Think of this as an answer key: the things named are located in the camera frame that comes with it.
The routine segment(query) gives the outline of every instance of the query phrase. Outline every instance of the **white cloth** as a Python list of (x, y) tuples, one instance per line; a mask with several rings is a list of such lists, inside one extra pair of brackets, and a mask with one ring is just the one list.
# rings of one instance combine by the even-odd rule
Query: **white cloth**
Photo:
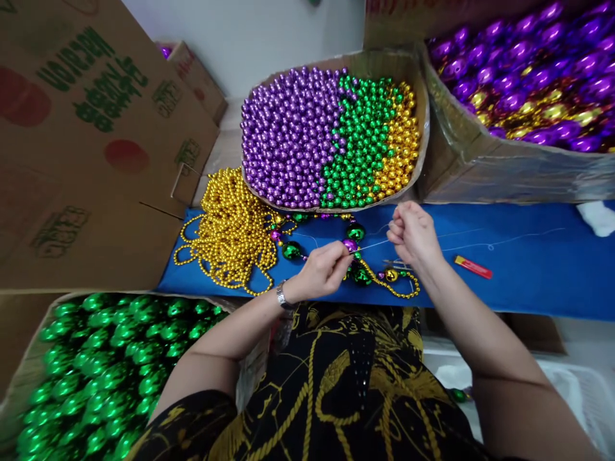
[(608, 237), (615, 232), (615, 211), (607, 208), (604, 202), (587, 202), (577, 205), (577, 209), (598, 237)]

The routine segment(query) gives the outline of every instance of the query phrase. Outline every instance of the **black patterned dress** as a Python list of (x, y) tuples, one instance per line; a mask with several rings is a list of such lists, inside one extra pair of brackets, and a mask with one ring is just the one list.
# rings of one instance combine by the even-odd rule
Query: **black patterned dress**
[(242, 413), (198, 392), (127, 459), (491, 459), (422, 358), (417, 309), (308, 303)]

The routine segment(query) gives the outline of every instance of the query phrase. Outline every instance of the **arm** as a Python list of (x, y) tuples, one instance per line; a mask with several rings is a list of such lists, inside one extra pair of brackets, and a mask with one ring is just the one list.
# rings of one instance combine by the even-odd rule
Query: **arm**
[[(334, 293), (351, 262), (352, 255), (342, 242), (317, 248), (310, 253), (301, 272), (284, 283), (286, 301), (295, 304)], [(195, 392), (216, 389), (234, 397), (238, 362), (248, 355), (283, 312), (275, 290), (270, 290), (205, 333), (177, 362), (150, 421)]]
[(425, 286), (472, 370), (485, 445), (498, 457), (598, 459), (566, 402), (512, 330), (445, 261), (434, 222), (418, 204), (400, 204), (389, 240)]

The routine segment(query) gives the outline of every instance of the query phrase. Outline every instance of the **wristwatch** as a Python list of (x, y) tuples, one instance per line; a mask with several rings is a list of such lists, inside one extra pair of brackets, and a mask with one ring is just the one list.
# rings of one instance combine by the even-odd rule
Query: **wristwatch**
[(284, 291), (282, 290), (282, 286), (286, 282), (286, 279), (282, 280), (280, 284), (276, 287), (275, 293), (277, 294), (277, 301), (280, 303), (280, 306), (287, 311), (294, 311), (297, 306), (295, 304), (289, 304), (286, 302), (286, 298), (284, 297)]

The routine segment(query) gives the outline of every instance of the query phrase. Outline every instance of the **blue table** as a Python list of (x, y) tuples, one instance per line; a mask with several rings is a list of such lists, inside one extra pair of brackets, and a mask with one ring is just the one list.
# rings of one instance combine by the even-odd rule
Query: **blue table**
[[(607, 204), (615, 207), (615, 202)], [(381, 206), (356, 213), (358, 222), (367, 230), (362, 247), (386, 239), (385, 226), (394, 206)], [(452, 263), (459, 254), (493, 271), (491, 280), (454, 265), (476, 294), (492, 309), (502, 312), (524, 312), (547, 316), (565, 316), (615, 321), (615, 234), (596, 237), (569, 204), (516, 206), (439, 205), (425, 206), (436, 223), (436, 232), (444, 255)], [(186, 219), (200, 214), (189, 210)], [(306, 252), (334, 239), (341, 239), (347, 222), (338, 219), (310, 220), (301, 225), (292, 240)], [(197, 223), (188, 228), (196, 229)], [(397, 256), (390, 243), (363, 252), (374, 271), (384, 269), (383, 259)], [(270, 271), (278, 283), (299, 272), (302, 262), (294, 263), (279, 256)], [(253, 277), (252, 288), (266, 286), (262, 275)], [(394, 284), (398, 291), (410, 291), (404, 282)], [(247, 296), (242, 290), (231, 290), (214, 284), (196, 263), (176, 266), (170, 259), (157, 288), (163, 293), (186, 295)], [(391, 295), (383, 287), (361, 288), (352, 281), (342, 284), (328, 301), (366, 304), (407, 305), (407, 300)], [(412, 305), (432, 307), (425, 291), (413, 298)]]

